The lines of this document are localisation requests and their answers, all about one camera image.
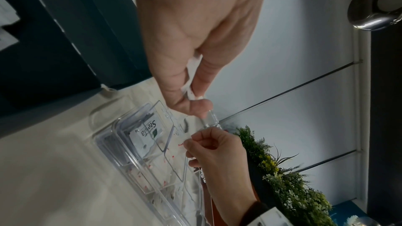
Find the sleeve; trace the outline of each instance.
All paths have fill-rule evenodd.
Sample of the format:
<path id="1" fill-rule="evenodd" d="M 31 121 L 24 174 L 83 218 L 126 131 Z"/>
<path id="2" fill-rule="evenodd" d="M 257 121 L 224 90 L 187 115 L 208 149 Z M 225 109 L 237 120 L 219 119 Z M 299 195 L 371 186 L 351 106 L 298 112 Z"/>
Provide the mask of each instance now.
<path id="1" fill-rule="evenodd" d="M 290 221 L 277 209 L 261 203 L 254 203 L 243 216 L 240 226 L 293 226 Z"/>

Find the clear plastic lid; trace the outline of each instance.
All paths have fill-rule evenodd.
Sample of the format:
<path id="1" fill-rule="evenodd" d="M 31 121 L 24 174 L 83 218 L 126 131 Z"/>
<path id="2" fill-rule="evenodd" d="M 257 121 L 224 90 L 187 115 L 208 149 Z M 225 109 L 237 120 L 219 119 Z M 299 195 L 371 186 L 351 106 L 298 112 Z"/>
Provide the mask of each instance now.
<path id="1" fill-rule="evenodd" d="M 158 101 L 117 119 L 95 143 L 164 225 L 202 226 L 200 173 L 183 147 L 189 137 Z"/>

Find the artificial plant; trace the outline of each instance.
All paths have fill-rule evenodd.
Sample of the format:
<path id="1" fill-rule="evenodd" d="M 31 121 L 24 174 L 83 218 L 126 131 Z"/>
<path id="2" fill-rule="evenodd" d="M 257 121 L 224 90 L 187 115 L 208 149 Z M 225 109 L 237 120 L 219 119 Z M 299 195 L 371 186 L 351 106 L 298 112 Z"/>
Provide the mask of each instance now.
<path id="1" fill-rule="evenodd" d="M 295 157 L 281 158 L 276 149 L 276 156 L 270 153 L 272 146 L 265 139 L 256 141 L 254 132 L 248 126 L 237 128 L 238 135 L 247 154 L 258 165 L 263 179 L 270 184 L 279 210 L 295 225 L 306 226 L 336 226 L 328 211 L 332 206 L 324 194 L 309 187 L 302 175 L 294 170 L 279 167 L 281 163 Z"/>

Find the white countertop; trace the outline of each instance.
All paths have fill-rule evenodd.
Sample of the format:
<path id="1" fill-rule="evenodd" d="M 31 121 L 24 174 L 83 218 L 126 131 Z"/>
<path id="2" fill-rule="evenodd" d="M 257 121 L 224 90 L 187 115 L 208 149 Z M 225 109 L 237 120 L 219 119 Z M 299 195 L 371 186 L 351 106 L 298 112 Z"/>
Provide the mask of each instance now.
<path id="1" fill-rule="evenodd" d="M 126 179 L 92 143 L 93 134 L 133 108 L 156 103 L 153 78 L 101 93 L 0 139 L 0 225 L 160 225 Z M 195 117 L 172 111 L 202 128 Z"/>

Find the blue surface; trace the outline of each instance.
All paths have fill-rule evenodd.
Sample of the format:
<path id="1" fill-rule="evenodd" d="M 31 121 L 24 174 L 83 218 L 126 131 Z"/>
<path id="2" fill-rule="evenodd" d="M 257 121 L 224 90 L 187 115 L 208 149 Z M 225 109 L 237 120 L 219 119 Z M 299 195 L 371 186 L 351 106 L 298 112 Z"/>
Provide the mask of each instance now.
<path id="1" fill-rule="evenodd" d="M 346 201 L 333 206 L 330 216 L 338 226 L 343 226 L 346 220 L 351 216 L 363 217 L 367 216 L 355 203 Z"/>

